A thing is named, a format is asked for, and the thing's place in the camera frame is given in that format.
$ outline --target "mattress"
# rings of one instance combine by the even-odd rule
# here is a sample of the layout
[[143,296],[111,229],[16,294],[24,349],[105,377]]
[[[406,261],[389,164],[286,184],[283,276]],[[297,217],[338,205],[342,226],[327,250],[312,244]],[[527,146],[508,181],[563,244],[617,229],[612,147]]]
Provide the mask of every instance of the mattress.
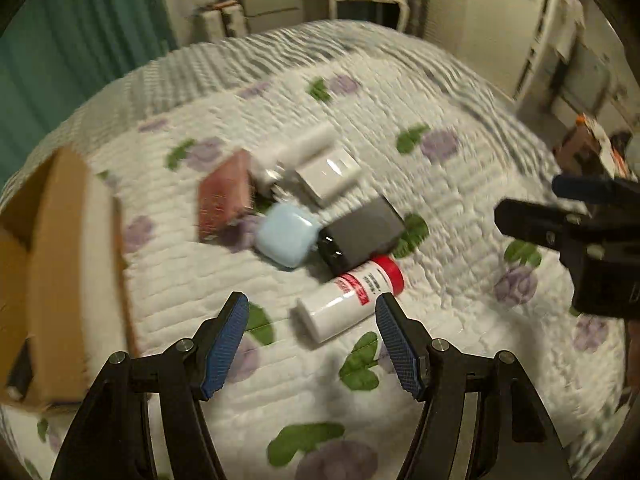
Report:
[[[315,346],[290,314],[296,297],[329,278],[315,255],[284,272],[242,237],[233,244],[196,241],[196,188],[216,164],[238,148],[277,142],[325,120],[363,176],[322,210],[302,193],[282,200],[326,224],[380,193],[411,218],[418,228],[395,254],[405,312],[464,352],[513,351],[579,473],[597,447],[590,434],[606,426],[620,398],[623,325],[574,317],[571,280],[558,256],[522,252],[495,228],[493,208],[505,196],[553,200],[550,179],[558,168],[482,80],[421,40],[342,22],[198,45],[151,65],[119,82],[137,96],[128,103],[115,105],[120,97],[105,89],[113,92],[100,105],[112,107],[108,124],[80,133],[78,124],[97,120],[86,118],[88,110],[102,110],[87,103],[34,151],[5,196],[59,142],[73,142],[95,173],[107,176],[123,203],[127,283],[144,354],[193,335],[231,291],[249,297],[261,330],[245,333],[227,384],[202,404],[229,478],[394,478],[420,415],[421,406],[389,373],[373,318]],[[148,87],[138,84],[154,77]],[[308,92],[319,77],[330,102]],[[417,126],[418,136],[411,134]],[[514,254],[526,258],[514,261]],[[101,330],[104,341],[115,328]],[[344,365],[362,348],[367,367],[345,375]],[[101,359],[90,355],[94,376]],[[158,471],[170,478],[156,395],[149,413]],[[42,478],[69,422],[0,410],[0,430]],[[298,448],[311,437],[311,447]],[[334,476],[324,469],[329,460]]]

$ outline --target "white bottle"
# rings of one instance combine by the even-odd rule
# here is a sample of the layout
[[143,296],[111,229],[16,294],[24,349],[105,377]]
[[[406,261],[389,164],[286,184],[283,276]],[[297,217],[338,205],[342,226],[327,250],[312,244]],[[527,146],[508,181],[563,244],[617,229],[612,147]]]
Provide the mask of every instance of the white bottle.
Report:
[[259,146],[251,153],[250,173],[256,191],[268,196],[271,187],[289,171],[331,146],[338,132],[329,121],[316,124],[306,132],[295,131],[287,140]]
[[388,256],[376,256],[315,292],[298,298],[296,311],[317,343],[371,316],[384,292],[404,289],[402,272]]

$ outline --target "white quilted bedspread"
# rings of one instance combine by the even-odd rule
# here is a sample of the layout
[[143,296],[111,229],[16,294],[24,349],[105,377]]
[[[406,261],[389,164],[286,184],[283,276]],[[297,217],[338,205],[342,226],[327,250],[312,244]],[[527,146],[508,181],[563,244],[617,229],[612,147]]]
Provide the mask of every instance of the white quilted bedspread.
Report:
[[[359,88],[334,95],[329,104],[307,93],[314,78],[335,75],[350,76]],[[145,231],[148,242],[129,255],[127,271],[144,354],[193,335],[233,290],[244,292],[271,323],[273,342],[263,344],[264,338],[245,334],[245,345],[252,348],[250,362],[234,382],[202,404],[229,478],[395,478],[421,410],[395,375],[385,371],[382,359],[369,368],[377,386],[357,390],[340,380],[338,371],[356,342],[367,332],[378,334],[373,318],[319,348],[290,318],[294,299],[329,278],[318,258],[284,272],[251,250],[231,253],[223,246],[197,243],[196,188],[206,173],[184,162],[175,171],[165,167],[167,155],[187,139],[219,137],[225,141],[222,160],[238,147],[251,150],[267,139],[280,139],[284,131],[294,134],[292,126],[303,130],[327,118],[364,176],[357,188],[317,212],[318,218],[335,219],[377,192],[402,215],[420,215],[430,236],[398,260],[406,280],[399,301],[407,315],[462,351],[487,356],[513,351],[564,444],[593,424],[622,384],[622,324],[604,322],[604,336],[596,335],[597,345],[582,351],[584,345],[576,344],[578,320],[568,312],[570,277],[558,256],[545,250],[540,250],[542,264],[535,270],[537,290],[527,303],[509,306],[494,295],[511,240],[495,228],[493,208],[505,196],[545,200],[547,191],[536,174],[523,173],[478,120],[430,79],[391,57],[352,54],[283,72],[256,95],[239,93],[221,91],[177,108],[155,128],[127,132],[90,159],[96,173],[108,170],[114,179],[126,223],[141,216],[150,219],[145,219],[151,226]],[[457,154],[431,162],[419,147],[399,153],[397,134],[417,123],[451,127],[460,143]],[[304,197],[298,199],[308,204]],[[369,336],[369,342],[378,354],[380,338]],[[93,359],[94,374],[103,363],[104,356]],[[150,423],[158,471],[169,473],[155,395]],[[268,454],[283,428],[315,423],[325,423],[309,426],[309,433],[324,435],[318,450],[305,455],[303,449],[293,449],[292,457],[275,458],[277,450],[287,455],[292,445],[283,436],[271,447],[274,456]],[[323,452],[334,457],[332,467],[338,469],[332,475],[322,469]],[[375,461],[377,468],[370,465]]]

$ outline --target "light blue rounded object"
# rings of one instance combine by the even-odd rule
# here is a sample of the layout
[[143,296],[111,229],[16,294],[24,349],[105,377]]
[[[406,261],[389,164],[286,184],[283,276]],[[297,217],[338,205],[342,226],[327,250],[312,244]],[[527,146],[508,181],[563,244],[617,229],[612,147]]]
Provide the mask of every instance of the light blue rounded object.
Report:
[[255,248],[277,264],[298,267],[316,243],[320,223],[313,215],[286,202],[272,206],[255,235]]

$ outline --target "curtain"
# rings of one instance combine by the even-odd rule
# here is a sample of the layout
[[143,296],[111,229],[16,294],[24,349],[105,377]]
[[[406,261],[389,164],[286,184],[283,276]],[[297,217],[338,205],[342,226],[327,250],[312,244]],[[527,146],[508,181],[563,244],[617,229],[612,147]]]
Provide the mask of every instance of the curtain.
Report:
[[0,36],[0,184],[89,97],[174,48],[163,0],[26,0]]

